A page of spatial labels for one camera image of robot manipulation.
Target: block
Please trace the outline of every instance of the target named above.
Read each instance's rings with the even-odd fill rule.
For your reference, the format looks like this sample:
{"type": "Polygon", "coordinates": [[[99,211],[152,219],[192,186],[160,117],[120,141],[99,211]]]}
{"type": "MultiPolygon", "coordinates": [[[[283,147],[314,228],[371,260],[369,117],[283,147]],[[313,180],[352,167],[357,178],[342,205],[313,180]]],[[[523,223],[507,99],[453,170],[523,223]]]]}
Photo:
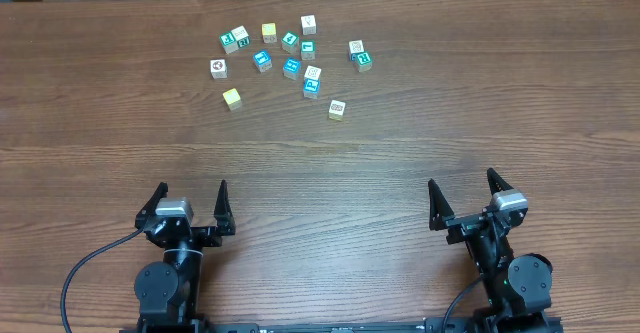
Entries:
{"type": "Polygon", "coordinates": [[[300,56],[302,60],[314,60],[316,59],[316,42],[314,41],[301,41],[300,42],[300,56]]]}
{"type": "Polygon", "coordinates": [[[240,94],[238,94],[238,91],[235,88],[222,93],[222,96],[224,97],[225,102],[227,102],[230,110],[236,110],[242,107],[240,94]]]}
{"type": "Polygon", "coordinates": [[[286,50],[287,52],[296,54],[299,47],[300,38],[298,38],[298,36],[294,33],[287,32],[287,34],[282,37],[282,49],[286,50]]]}
{"type": "Polygon", "coordinates": [[[316,16],[302,16],[300,20],[302,21],[303,35],[316,34],[316,16]]]}
{"type": "Polygon", "coordinates": [[[351,41],[349,42],[349,60],[356,60],[356,55],[358,53],[364,52],[364,44],[362,41],[351,41]]]}
{"type": "Polygon", "coordinates": [[[307,79],[304,81],[302,93],[306,98],[318,99],[318,93],[320,93],[320,82],[315,79],[307,79]]]}
{"type": "Polygon", "coordinates": [[[254,54],[253,63],[256,64],[256,67],[258,68],[260,73],[266,72],[273,66],[273,64],[271,63],[271,57],[266,50],[254,54]]]}
{"type": "Polygon", "coordinates": [[[264,40],[265,43],[278,42],[275,23],[265,23],[262,25],[262,40],[264,40]]]}
{"type": "Polygon", "coordinates": [[[329,106],[329,118],[341,121],[344,117],[346,104],[340,101],[331,101],[329,106]]]}
{"type": "Polygon", "coordinates": [[[250,43],[249,33],[244,29],[244,26],[240,26],[238,28],[232,29],[231,34],[238,42],[238,48],[246,47],[250,43]]]}
{"type": "Polygon", "coordinates": [[[238,42],[233,37],[233,34],[231,34],[231,32],[227,32],[221,35],[220,43],[222,44],[222,48],[227,54],[233,53],[238,50],[238,42]]]}
{"type": "Polygon", "coordinates": [[[321,72],[322,69],[318,67],[308,66],[307,71],[304,73],[304,80],[306,81],[307,79],[313,79],[319,81],[321,72]]]}
{"type": "Polygon", "coordinates": [[[284,68],[282,68],[284,76],[289,79],[297,80],[300,75],[300,66],[302,66],[300,61],[293,58],[287,59],[287,62],[284,64],[284,68]]]}
{"type": "Polygon", "coordinates": [[[358,68],[358,72],[368,71],[372,66],[373,58],[371,58],[368,52],[362,52],[356,55],[356,68],[358,68]]]}
{"type": "Polygon", "coordinates": [[[224,59],[211,60],[211,76],[213,79],[227,78],[227,62],[224,59]]]}

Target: wooden table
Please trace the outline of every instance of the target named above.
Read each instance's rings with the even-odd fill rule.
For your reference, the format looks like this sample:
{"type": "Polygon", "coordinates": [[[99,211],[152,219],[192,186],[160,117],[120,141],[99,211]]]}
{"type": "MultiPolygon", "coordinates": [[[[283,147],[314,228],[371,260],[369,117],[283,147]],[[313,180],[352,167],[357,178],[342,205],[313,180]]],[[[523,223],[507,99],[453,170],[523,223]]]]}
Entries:
{"type": "MultiPolygon", "coordinates": [[[[0,5],[0,331],[61,332],[88,252],[133,231],[160,181],[211,223],[221,179],[238,234],[206,251],[215,322],[442,315],[477,273],[428,230],[435,178],[460,214],[493,166],[530,200],[509,236],[554,263],[567,332],[640,324],[640,0],[156,0],[0,5]],[[280,37],[315,14],[320,99],[283,77],[280,37]],[[218,35],[253,42],[225,56],[218,35]],[[375,62],[357,73],[347,42],[375,62]],[[259,74],[251,54],[267,48],[259,74]],[[209,59],[228,60],[213,81],[209,59]],[[222,93],[235,87],[240,112],[222,93]],[[347,103],[329,121],[331,99],[347,103]]],[[[138,317],[144,238],[89,262],[75,332],[138,317]]],[[[456,314],[486,305],[482,289],[456,314]]]]}

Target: white block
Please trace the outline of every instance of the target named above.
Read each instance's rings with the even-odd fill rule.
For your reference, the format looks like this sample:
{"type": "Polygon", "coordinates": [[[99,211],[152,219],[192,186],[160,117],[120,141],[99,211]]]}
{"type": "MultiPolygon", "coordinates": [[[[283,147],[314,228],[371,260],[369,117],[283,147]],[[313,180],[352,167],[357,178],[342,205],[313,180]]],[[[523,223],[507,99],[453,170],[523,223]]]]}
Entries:
{"type": "Polygon", "coordinates": [[[298,53],[298,48],[300,47],[300,38],[292,33],[287,32],[287,34],[282,37],[282,49],[286,50],[290,54],[298,53]]]}
{"type": "Polygon", "coordinates": [[[371,58],[369,52],[358,53],[356,55],[355,64],[358,72],[368,71],[373,67],[373,58],[371,58]]]}
{"type": "Polygon", "coordinates": [[[249,42],[251,41],[249,39],[249,33],[247,33],[247,30],[244,29],[244,26],[240,26],[238,28],[232,29],[231,34],[233,34],[233,37],[238,42],[238,48],[248,46],[249,42]]]}
{"type": "Polygon", "coordinates": [[[301,41],[300,42],[300,58],[302,58],[302,60],[316,59],[316,42],[301,41]]]}
{"type": "Polygon", "coordinates": [[[211,60],[211,76],[214,79],[227,78],[227,62],[224,59],[211,60]]]}
{"type": "Polygon", "coordinates": [[[238,41],[236,41],[231,32],[227,32],[220,36],[220,44],[222,44],[222,48],[227,54],[238,50],[238,41]]]}
{"type": "Polygon", "coordinates": [[[341,121],[344,117],[346,104],[340,101],[331,101],[329,106],[329,118],[341,121]]]}
{"type": "Polygon", "coordinates": [[[322,72],[322,69],[318,67],[308,66],[306,72],[304,73],[304,79],[320,80],[321,72],[322,72]]]}
{"type": "Polygon", "coordinates": [[[316,34],[316,17],[314,15],[310,16],[302,16],[300,18],[302,21],[302,34],[316,34]]]}
{"type": "Polygon", "coordinates": [[[356,55],[362,52],[364,52],[364,43],[361,40],[349,42],[349,60],[356,60],[356,55]]]}
{"type": "Polygon", "coordinates": [[[265,23],[262,25],[262,40],[264,40],[265,43],[278,42],[275,23],[265,23]]]}

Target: pale yellow block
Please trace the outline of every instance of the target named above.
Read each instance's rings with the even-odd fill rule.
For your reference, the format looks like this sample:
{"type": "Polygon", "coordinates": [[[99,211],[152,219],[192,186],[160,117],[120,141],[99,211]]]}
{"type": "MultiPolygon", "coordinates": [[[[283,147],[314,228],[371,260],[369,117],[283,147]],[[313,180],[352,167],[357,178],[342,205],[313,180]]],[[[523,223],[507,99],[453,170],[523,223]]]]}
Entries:
{"type": "Polygon", "coordinates": [[[227,102],[227,105],[229,106],[230,110],[234,110],[242,106],[242,100],[240,100],[240,94],[238,94],[238,91],[235,88],[222,93],[222,96],[224,97],[224,100],[227,102]]]}
{"type": "Polygon", "coordinates": [[[265,43],[276,43],[278,41],[275,23],[265,23],[262,25],[262,40],[264,40],[265,43]]]}

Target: black wire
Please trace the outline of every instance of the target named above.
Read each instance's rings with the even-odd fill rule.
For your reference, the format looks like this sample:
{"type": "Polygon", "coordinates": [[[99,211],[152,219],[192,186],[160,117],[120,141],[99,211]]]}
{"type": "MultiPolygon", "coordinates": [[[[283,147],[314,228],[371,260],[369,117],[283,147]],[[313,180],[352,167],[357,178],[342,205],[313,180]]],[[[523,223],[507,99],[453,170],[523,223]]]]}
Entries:
{"type": "Polygon", "coordinates": [[[451,305],[449,306],[449,309],[447,309],[447,313],[444,314],[444,318],[442,318],[442,333],[447,333],[447,321],[449,320],[449,316],[451,315],[451,313],[453,313],[453,309],[456,307],[456,305],[458,304],[458,302],[460,301],[460,299],[462,299],[462,297],[471,292],[471,290],[478,285],[478,283],[482,282],[482,276],[476,278],[476,280],[474,280],[473,282],[471,282],[471,284],[469,284],[467,286],[467,288],[463,289],[462,292],[460,292],[460,294],[458,294],[458,296],[456,297],[456,299],[453,300],[453,302],[451,302],[451,305]]]}
{"type": "Polygon", "coordinates": [[[133,237],[137,236],[138,234],[142,233],[143,228],[138,229],[137,231],[129,234],[128,236],[119,239],[111,244],[108,244],[100,249],[98,249],[97,251],[89,254],[88,256],[82,258],[80,260],[80,262],[78,262],[78,264],[76,264],[75,267],[73,267],[73,269],[71,270],[71,272],[69,272],[69,275],[67,276],[67,280],[64,282],[64,286],[62,287],[62,294],[60,294],[60,316],[62,317],[62,326],[64,327],[65,332],[67,333],[72,333],[71,332],[71,327],[69,327],[69,320],[67,319],[67,306],[66,306],[66,299],[67,299],[67,290],[69,289],[69,284],[71,284],[71,279],[73,278],[73,275],[76,274],[76,272],[78,271],[78,269],[80,269],[80,267],[82,267],[83,264],[87,263],[89,261],[89,259],[97,256],[100,253],[103,253],[105,251],[108,251],[109,249],[120,245],[130,239],[132,239],[133,237]]]}

